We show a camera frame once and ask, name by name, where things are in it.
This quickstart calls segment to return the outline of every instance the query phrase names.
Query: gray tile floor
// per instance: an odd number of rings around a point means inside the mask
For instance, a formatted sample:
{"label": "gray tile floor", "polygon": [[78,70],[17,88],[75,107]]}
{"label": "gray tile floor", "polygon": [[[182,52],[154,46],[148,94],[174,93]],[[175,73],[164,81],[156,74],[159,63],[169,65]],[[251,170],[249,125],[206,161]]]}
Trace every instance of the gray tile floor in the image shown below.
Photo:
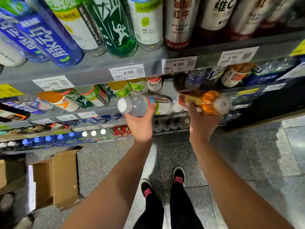
{"label": "gray tile floor", "polygon": [[[225,133],[220,128],[212,144],[247,183],[295,228],[305,228],[305,117],[251,130]],[[205,229],[227,228],[190,146],[188,133],[154,137],[142,177],[149,177],[165,206],[163,228],[170,229],[170,186],[173,169],[186,173],[186,192]],[[86,197],[132,146],[133,140],[92,143],[78,152],[80,193]],[[28,162],[48,158],[54,151],[29,154]],[[145,209],[138,189],[124,229],[132,228]],[[38,211],[33,228],[59,228],[73,211],[54,206]]]}

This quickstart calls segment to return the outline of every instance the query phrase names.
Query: black sneaker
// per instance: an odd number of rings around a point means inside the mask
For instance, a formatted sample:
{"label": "black sneaker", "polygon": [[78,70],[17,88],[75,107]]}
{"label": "black sneaker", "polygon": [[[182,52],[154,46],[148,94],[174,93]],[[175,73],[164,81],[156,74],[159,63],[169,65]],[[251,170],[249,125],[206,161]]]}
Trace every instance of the black sneaker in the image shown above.
{"label": "black sneaker", "polygon": [[147,196],[149,196],[151,194],[155,194],[151,183],[146,178],[143,178],[141,180],[141,191],[142,191],[144,198],[147,198]]}
{"label": "black sneaker", "polygon": [[183,187],[185,186],[185,173],[182,167],[180,166],[177,166],[173,171],[173,183],[175,182],[181,183]]}

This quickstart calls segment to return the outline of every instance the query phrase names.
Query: person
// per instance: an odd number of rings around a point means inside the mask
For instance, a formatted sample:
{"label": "person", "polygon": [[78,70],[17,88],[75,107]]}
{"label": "person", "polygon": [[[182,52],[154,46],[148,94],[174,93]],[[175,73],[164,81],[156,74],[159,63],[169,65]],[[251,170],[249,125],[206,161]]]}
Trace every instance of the person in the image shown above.
{"label": "person", "polygon": [[[142,118],[125,114],[135,142],[120,162],[65,220],[62,229],[121,229],[124,227],[152,145],[151,105]],[[202,115],[189,103],[190,142],[228,228],[292,229],[271,205],[241,179],[209,143],[218,115]],[[171,228],[203,228],[183,186],[181,167],[173,173],[170,197]],[[134,229],[162,228],[164,208],[148,180],[141,183],[146,209]]]}

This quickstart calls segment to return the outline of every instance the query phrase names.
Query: person's left hand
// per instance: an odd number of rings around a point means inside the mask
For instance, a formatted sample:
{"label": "person's left hand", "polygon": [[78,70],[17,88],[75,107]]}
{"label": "person's left hand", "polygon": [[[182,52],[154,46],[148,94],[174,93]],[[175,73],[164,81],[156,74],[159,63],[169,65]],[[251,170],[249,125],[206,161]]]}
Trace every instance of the person's left hand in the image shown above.
{"label": "person's left hand", "polygon": [[152,117],[155,110],[156,104],[150,105],[145,115],[141,118],[125,113],[128,127],[135,138],[135,142],[146,143],[151,140],[153,136]]}

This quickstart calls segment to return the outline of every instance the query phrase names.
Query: green bottle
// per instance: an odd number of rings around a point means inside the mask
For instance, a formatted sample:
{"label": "green bottle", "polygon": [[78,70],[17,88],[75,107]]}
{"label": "green bottle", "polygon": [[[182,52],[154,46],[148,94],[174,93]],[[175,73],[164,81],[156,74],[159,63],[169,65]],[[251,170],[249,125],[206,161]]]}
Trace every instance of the green bottle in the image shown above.
{"label": "green bottle", "polygon": [[63,96],[67,96],[67,97],[71,98],[78,104],[79,107],[81,107],[83,109],[90,109],[90,108],[94,107],[94,104],[91,103],[91,101],[87,100],[86,97],[81,95],[78,91],[76,91],[73,88],[58,90],[55,92],[58,92],[58,93],[62,94]]}
{"label": "green bottle", "polygon": [[85,0],[104,36],[108,52],[116,58],[132,56],[138,45],[121,0]]}

